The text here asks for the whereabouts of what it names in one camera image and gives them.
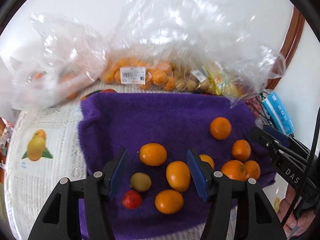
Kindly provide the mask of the mandarin orange dimpled skin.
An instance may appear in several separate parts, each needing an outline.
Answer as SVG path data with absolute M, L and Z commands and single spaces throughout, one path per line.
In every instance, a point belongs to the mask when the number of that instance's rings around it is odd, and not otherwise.
M 232 156 L 238 161 L 247 161 L 251 156 L 251 146 L 244 140 L 237 140 L 232 146 Z

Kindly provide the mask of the smooth round orange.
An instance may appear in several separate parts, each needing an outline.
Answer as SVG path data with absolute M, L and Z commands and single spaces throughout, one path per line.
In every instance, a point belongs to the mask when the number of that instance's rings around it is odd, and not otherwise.
M 162 165 L 167 159 L 166 149 L 158 143 L 143 145 L 138 154 L 140 161 L 148 166 Z

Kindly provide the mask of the small orange far left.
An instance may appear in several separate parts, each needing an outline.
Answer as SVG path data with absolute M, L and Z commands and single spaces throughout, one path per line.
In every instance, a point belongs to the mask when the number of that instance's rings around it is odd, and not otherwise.
M 215 167 L 214 161 L 209 155 L 201 154 L 199 155 L 199 157 L 202 161 L 207 162 L 211 166 L 211 168 L 214 169 Z

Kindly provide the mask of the green-brown kiwi fruit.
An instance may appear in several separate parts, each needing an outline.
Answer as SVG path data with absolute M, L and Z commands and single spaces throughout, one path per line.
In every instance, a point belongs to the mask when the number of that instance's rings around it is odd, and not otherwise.
M 130 185 L 138 192 L 146 192 L 151 187 L 151 179 L 147 174 L 137 172 L 132 175 Z

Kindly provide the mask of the orange near left gripper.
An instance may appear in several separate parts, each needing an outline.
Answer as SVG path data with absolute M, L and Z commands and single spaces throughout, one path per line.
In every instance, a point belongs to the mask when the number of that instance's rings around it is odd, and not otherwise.
M 244 168 L 246 171 L 246 179 L 253 178 L 258 180 L 261 175 L 261 169 L 256 161 L 248 160 L 244 163 Z

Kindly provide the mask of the large orange with stem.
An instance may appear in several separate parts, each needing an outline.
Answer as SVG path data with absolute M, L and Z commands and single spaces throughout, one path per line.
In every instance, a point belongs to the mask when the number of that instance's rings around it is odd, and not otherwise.
M 232 180 L 246 180 L 246 170 L 244 164 L 238 160 L 227 161 L 222 165 L 220 171 Z

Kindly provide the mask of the small red cherry tomato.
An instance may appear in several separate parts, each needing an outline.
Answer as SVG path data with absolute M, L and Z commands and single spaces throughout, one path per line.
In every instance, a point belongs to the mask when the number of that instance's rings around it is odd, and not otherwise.
M 123 196 L 121 204 L 127 209 L 134 210 L 142 204 L 142 201 L 143 199 L 137 191 L 129 190 Z

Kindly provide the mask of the blue tissue pack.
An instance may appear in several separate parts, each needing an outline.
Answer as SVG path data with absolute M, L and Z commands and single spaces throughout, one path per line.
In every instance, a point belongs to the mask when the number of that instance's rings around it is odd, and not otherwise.
M 294 127 L 290 115 L 283 105 L 279 95 L 271 92 L 262 101 L 264 108 L 267 110 L 274 127 L 284 135 L 293 135 Z

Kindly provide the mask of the small orange middle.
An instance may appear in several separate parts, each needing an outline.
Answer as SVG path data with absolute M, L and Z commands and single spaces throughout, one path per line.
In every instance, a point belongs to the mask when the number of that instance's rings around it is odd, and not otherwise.
M 156 209 L 165 214 L 174 214 L 182 208 L 184 199 L 182 195 L 175 190 L 163 190 L 155 198 Z

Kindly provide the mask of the small orange on towel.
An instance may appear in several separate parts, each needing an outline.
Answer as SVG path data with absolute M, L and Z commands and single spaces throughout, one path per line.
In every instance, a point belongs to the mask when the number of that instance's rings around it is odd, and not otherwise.
M 217 117 L 210 123 L 209 130 L 215 139 L 225 140 L 230 136 L 232 126 L 228 119 Z

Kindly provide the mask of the purple fleece towel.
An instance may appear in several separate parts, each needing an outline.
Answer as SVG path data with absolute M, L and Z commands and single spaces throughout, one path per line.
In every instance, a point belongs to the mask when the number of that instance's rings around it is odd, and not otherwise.
M 113 160 L 126 148 L 129 163 L 115 198 L 106 206 L 116 239 L 143 239 L 182 231 L 206 221 L 210 205 L 197 194 L 191 184 L 183 193 L 184 204 L 173 215 L 160 213 L 155 196 L 168 189 L 166 164 L 150 167 L 138 156 L 140 148 L 152 142 L 167 150 L 167 163 L 185 161 L 187 150 L 209 155 L 216 168 L 232 158 L 231 149 L 239 139 L 249 140 L 255 117 L 249 107 L 239 103 L 231 107 L 221 96 L 171 93 L 95 93 L 81 102 L 83 119 L 79 123 L 79 139 L 87 170 L 93 173 Z M 215 139 L 209 130 L 217 117 L 229 120 L 230 136 Z M 129 189 L 130 178 L 144 172 L 152 185 L 142 204 L 129 210 L 121 200 Z

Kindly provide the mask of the bag of longan fruit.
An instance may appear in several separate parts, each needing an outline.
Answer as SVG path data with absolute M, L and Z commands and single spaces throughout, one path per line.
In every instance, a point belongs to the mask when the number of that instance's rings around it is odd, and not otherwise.
M 215 84 L 204 66 L 187 70 L 174 70 L 175 89 L 179 92 L 204 92 L 217 95 Z

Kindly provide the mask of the clear bag of oranges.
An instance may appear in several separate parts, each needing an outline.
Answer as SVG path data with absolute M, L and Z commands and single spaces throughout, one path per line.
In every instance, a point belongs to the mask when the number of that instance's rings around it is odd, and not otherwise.
M 235 8 L 235 0 L 126 0 L 101 81 L 172 91 L 174 70 L 215 63 L 242 93 L 226 97 L 232 105 L 257 96 L 284 75 L 285 59 L 251 37 L 254 16 Z

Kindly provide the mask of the clear bag of tangerines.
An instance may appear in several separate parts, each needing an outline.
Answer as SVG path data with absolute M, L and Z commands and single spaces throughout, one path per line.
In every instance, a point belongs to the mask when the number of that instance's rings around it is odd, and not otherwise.
M 1 66 L 1 104 L 16 110 L 53 107 L 91 86 L 105 68 L 102 35 L 89 25 L 62 16 L 29 17 L 41 38 L 38 52 Z

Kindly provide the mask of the brown wooden door frame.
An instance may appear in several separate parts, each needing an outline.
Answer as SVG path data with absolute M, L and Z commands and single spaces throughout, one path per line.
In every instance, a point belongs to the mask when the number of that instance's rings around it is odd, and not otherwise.
M 296 52 L 302 36 L 304 24 L 305 18 L 296 7 L 293 7 L 290 24 L 280 49 L 280 52 L 285 58 L 286 68 L 289 66 Z

